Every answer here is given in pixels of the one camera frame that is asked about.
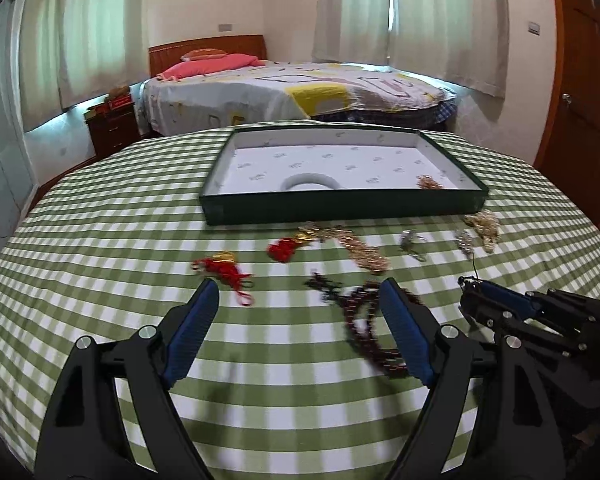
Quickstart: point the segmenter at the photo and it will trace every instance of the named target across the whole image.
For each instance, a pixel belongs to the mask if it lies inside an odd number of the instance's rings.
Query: table
[[[345,286],[369,278],[336,242],[303,248],[280,264],[266,247],[296,225],[206,227],[196,193],[230,133],[138,142],[70,174],[5,247],[0,434],[29,467],[72,344],[86,333],[104,342],[158,323],[200,284],[190,262],[227,250],[254,275],[255,304],[240,306],[221,287],[221,306],[198,358],[171,391],[213,475],[366,480],[390,468],[427,389],[413,378],[376,373],[345,341],[340,310],[304,286],[313,270]],[[563,193],[520,160],[453,134],[431,135],[491,187],[486,206],[500,218],[502,241],[494,254],[476,249],[480,278],[521,292],[551,286],[600,298],[600,232]],[[386,276],[419,294],[440,322],[470,332],[475,328],[458,311],[458,276],[474,272],[454,241],[462,225],[460,217],[347,222],[389,258]],[[405,228],[427,239],[418,247],[426,262],[400,250]],[[381,344],[391,346],[384,320],[376,327]],[[117,386],[134,455],[151,466],[128,386]],[[475,407],[470,393],[448,467],[462,462]]]

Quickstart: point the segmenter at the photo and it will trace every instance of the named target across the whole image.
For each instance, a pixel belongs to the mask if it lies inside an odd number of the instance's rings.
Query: wooden nightstand
[[[134,104],[85,116],[98,160],[113,155],[140,140]]]

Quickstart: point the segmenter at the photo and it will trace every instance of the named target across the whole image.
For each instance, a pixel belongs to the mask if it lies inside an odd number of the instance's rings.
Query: white curtain
[[[394,0],[390,64],[504,97],[507,0]]]
[[[62,113],[59,0],[25,0],[20,29],[20,108],[25,132]]]
[[[389,0],[319,0],[316,60],[386,65]]]
[[[115,86],[149,77],[144,0],[25,0],[22,119],[28,132]]]
[[[142,0],[66,0],[62,14],[62,106],[149,77]]]

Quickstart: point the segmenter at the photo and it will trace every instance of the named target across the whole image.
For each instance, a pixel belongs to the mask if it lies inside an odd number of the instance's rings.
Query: light switch
[[[529,32],[535,34],[536,36],[540,36],[540,25],[534,22],[529,22]]]

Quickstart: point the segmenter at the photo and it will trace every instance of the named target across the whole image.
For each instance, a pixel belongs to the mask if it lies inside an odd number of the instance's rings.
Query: wooden headboard
[[[258,56],[259,59],[267,59],[267,47],[264,43],[264,36],[261,34],[178,41],[177,43],[152,46],[149,49],[151,77],[156,77],[159,73],[179,63],[182,56],[197,48],[220,48],[228,54],[250,54]]]

